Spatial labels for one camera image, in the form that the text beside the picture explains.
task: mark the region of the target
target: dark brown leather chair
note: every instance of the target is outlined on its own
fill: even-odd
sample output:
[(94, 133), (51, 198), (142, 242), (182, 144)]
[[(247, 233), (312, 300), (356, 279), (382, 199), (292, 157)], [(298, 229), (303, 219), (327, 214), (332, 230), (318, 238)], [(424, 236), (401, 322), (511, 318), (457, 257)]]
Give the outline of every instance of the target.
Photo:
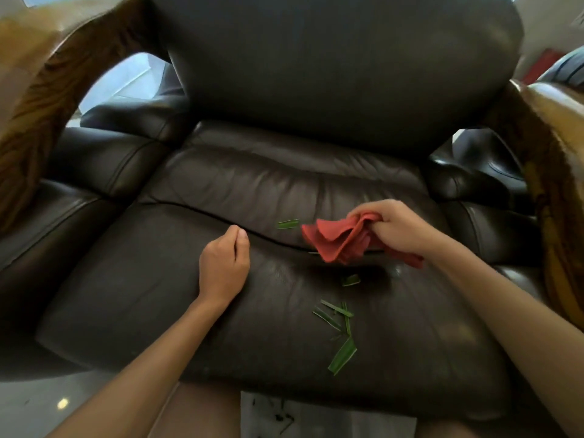
[[(25, 206), (0, 184), (0, 204), (13, 204), (0, 207), (0, 378), (121, 369), (193, 301), (200, 251), (235, 223), (250, 233), (252, 270), (184, 380), (513, 429), (508, 419), (533, 395), (441, 273), (375, 252), (351, 267), (325, 265), (298, 231), (276, 228), (398, 198), (562, 311), (533, 211), (541, 221), (565, 205), (543, 201), (554, 190), (542, 180), (531, 207), (521, 166), (547, 172), (543, 155), (502, 119), (561, 126), (536, 114), (527, 93), (540, 105), (561, 94), (509, 83), (523, 35), (510, 0), (75, 0), (42, 9), (70, 19), (80, 6), (91, 20), (68, 20), (59, 52), (25, 61), (44, 78), (33, 76), (14, 102), (15, 114), (59, 132), (39, 142), (46, 128), (18, 128), (12, 117), (0, 139), (0, 167), (7, 148), (28, 150), (15, 158), (28, 164), (6, 162), (13, 169), (0, 180), (33, 197)], [(101, 54), (79, 50), (90, 43), (102, 43)], [(75, 102), (50, 97), (60, 109), (31, 112), (43, 86), (68, 79), (79, 99), (139, 50), (174, 66), (153, 100), (99, 105), (64, 131)], [(93, 66), (80, 73), (87, 59)], [(464, 127), (491, 130), (442, 146)], [(556, 137), (540, 132), (536, 147), (556, 148)], [(526, 179), (540, 180), (533, 169)], [(361, 284), (343, 288), (353, 273)], [(359, 352), (337, 377), (327, 371), (337, 345), (312, 315), (320, 299), (355, 313)], [(562, 314), (578, 320), (573, 308)]]

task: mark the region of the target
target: red rag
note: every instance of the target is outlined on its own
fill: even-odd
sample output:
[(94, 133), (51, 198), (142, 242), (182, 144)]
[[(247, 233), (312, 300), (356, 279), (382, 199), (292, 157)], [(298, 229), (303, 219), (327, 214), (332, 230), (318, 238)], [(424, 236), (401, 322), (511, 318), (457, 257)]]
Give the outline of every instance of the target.
[(367, 227), (368, 222), (381, 221), (381, 215), (366, 213), (339, 221), (317, 220), (316, 224), (303, 224), (302, 235), (314, 246), (326, 263), (338, 261), (344, 265), (360, 258), (371, 248), (383, 248), (392, 258), (421, 269), (424, 258), (414, 253), (400, 252), (381, 242)]

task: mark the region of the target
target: floor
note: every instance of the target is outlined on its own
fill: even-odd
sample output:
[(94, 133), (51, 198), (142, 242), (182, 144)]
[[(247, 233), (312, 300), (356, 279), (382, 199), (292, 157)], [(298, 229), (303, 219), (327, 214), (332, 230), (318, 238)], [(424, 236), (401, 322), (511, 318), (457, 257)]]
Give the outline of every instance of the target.
[[(92, 371), (0, 383), (2, 437), (44, 437), (111, 377)], [(241, 411), (242, 438), (412, 438), (416, 425), (413, 418), (282, 403), (279, 398), (247, 393), (242, 394)]]

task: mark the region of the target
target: wooden armrest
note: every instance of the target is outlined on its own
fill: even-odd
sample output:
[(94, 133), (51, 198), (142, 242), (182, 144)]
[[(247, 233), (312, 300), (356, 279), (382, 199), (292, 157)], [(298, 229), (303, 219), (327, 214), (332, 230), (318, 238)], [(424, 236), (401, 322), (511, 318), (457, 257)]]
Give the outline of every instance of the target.
[(584, 329), (584, 96), (510, 82), (482, 119), (523, 164), (543, 234), (554, 308)]
[(137, 52), (168, 60), (155, 24), (148, 0), (67, 0), (0, 20), (0, 231), (94, 82)]

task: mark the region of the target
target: green leaf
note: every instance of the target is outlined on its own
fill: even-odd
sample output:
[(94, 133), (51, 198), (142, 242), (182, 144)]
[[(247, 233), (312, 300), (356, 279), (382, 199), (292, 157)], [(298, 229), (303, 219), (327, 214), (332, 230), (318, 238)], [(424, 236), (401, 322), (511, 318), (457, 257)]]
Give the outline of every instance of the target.
[(327, 306), (327, 307), (330, 307), (330, 308), (331, 308), (331, 309), (333, 309), (335, 312), (339, 312), (340, 314), (346, 315), (346, 316), (348, 316), (348, 317), (351, 317), (351, 316), (353, 316), (353, 314), (352, 314), (351, 312), (349, 312), (349, 311), (346, 311), (345, 309), (341, 309), (340, 307), (338, 307), (338, 306), (335, 306), (334, 304), (332, 304), (332, 303), (330, 303), (330, 302), (328, 302), (328, 301), (321, 300), (321, 303), (322, 303), (322, 304), (324, 304), (324, 305), (325, 305), (325, 306)]
[(278, 229), (294, 229), (300, 220), (286, 220), (278, 223)]
[(322, 318), (324, 321), (326, 321), (328, 324), (330, 324), (331, 326), (333, 326), (336, 330), (338, 330), (339, 332), (342, 332), (342, 327), (340, 326), (339, 323), (337, 323), (334, 319), (332, 319), (329, 314), (327, 314), (325, 311), (323, 311), (322, 309), (320, 309), (319, 307), (314, 307), (314, 310), (312, 311), (312, 313), (320, 318)]
[[(347, 303), (343, 301), (343, 309), (345, 309), (347, 312), (349, 311), (349, 307), (347, 306)], [(349, 317), (344, 315), (345, 317), (345, 328), (347, 330), (347, 335), (351, 336), (351, 322), (349, 321)]]
[(328, 367), (328, 370), (332, 372), (332, 375), (336, 376), (343, 366), (349, 362), (353, 355), (355, 355), (355, 352), (357, 352), (357, 347), (355, 347), (353, 338), (349, 337), (347, 341), (345, 341), (345, 344), (341, 346), (339, 352), (336, 353)]
[(344, 278), (342, 281), (343, 287), (354, 286), (355, 284), (359, 284), (361, 282), (361, 278), (359, 275), (355, 273), (355, 275), (351, 275), (350, 277)]

